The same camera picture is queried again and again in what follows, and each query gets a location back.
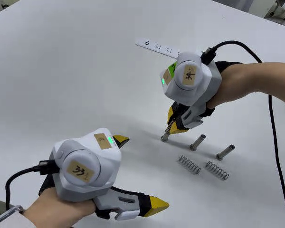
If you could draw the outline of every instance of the white watch band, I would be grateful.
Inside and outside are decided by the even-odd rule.
[[[15,212],[0,223],[0,228],[36,228],[36,226],[19,212]]]

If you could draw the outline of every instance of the white table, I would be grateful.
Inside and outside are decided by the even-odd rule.
[[[131,138],[115,186],[171,206],[126,222],[90,216],[78,227],[285,227],[267,96],[222,105],[162,143],[172,101],[158,74],[173,59],[134,45],[147,37],[194,51],[235,39],[263,61],[285,62],[285,27],[210,0],[180,2],[21,0],[0,13],[0,200],[7,178],[47,159],[55,142],[107,127]],[[220,49],[216,60],[254,62],[238,47]],[[285,104],[274,99],[274,111],[285,178]],[[201,133],[207,138],[192,153]],[[215,161],[229,144],[234,152]],[[181,154],[201,166],[214,161],[230,178],[193,176],[175,161]],[[36,173],[17,179],[11,203],[28,207],[42,181]]]

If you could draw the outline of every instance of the tan sticker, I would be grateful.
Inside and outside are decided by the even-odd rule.
[[[70,165],[68,166],[67,172],[73,175],[74,177],[77,177],[78,179],[84,181],[85,183],[88,183],[94,175],[93,170],[90,170],[89,168],[75,160],[71,161]]]
[[[96,138],[99,146],[100,146],[100,149],[109,149],[111,148],[111,145],[108,141],[108,139],[106,138],[105,134],[104,133],[100,133],[100,134],[94,134],[94,137]]]
[[[168,85],[172,80],[169,70],[167,69],[166,72],[163,74],[163,79],[165,79],[165,83]]]
[[[196,66],[186,65],[185,66],[185,72],[184,72],[184,75],[182,77],[182,83],[184,85],[192,86],[194,84],[195,73],[196,73]]]

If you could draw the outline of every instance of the black cord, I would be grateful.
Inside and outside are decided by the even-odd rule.
[[[269,113],[270,113],[270,120],[271,120],[271,126],[272,126],[272,132],[274,135],[274,145],[275,145],[275,161],[276,161],[276,167],[279,172],[284,201],[285,201],[285,183],[283,178],[283,173],[280,165],[280,159],[279,159],[279,153],[277,148],[277,138],[276,138],[276,125],[275,125],[275,119],[274,119],[274,111],[272,109],[272,96],[268,95],[268,106],[269,106]]]
[[[44,160],[44,161],[39,161],[39,164],[35,165],[34,167],[21,170],[15,173],[14,175],[12,175],[5,184],[5,192],[6,192],[5,208],[6,210],[10,209],[10,184],[12,183],[13,180],[29,172],[39,172],[40,175],[48,175],[48,174],[58,173],[59,170],[60,169],[56,165],[55,160]]]
[[[39,171],[38,168],[36,167],[31,167],[31,168],[28,168],[28,169],[25,169],[25,170],[21,170],[17,173],[15,173],[14,175],[12,175],[8,181],[6,182],[5,184],[5,191],[6,191],[6,201],[5,201],[5,208],[6,210],[9,210],[10,209],[10,184],[13,180],[15,180],[17,177],[23,175],[23,174],[26,174],[26,173],[29,173],[29,172],[37,172]]]
[[[201,56],[202,62],[204,64],[209,64],[214,57],[216,56],[216,51],[219,47],[226,45],[226,44],[235,44],[241,46],[243,49],[245,49],[249,54],[252,55],[253,58],[258,63],[262,63],[261,59],[250,49],[248,48],[245,44],[235,41],[235,40],[229,40],[225,41],[222,43],[217,44],[213,48],[208,48],[206,52],[204,52]],[[274,118],[274,112],[272,108],[272,96],[268,95],[268,106],[269,106],[269,113],[270,113],[270,121],[271,121],[271,126],[272,126],[272,132],[273,132],[273,137],[274,137],[274,146],[275,146],[275,161],[276,161],[276,167],[279,173],[280,181],[281,181],[281,187],[283,191],[283,196],[284,196],[284,201],[285,201],[285,183],[284,183],[284,178],[283,178],[283,173],[280,165],[280,160],[279,160],[279,151],[278,151],[278,146],[277,146],[277,137],[276,137],[276,125],[275,125],[275,118]]]

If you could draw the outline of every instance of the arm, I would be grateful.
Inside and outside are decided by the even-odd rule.
[[[285,102],[285,63],[231,65],[222,72],[222,84],[208,108],[262,92]]]

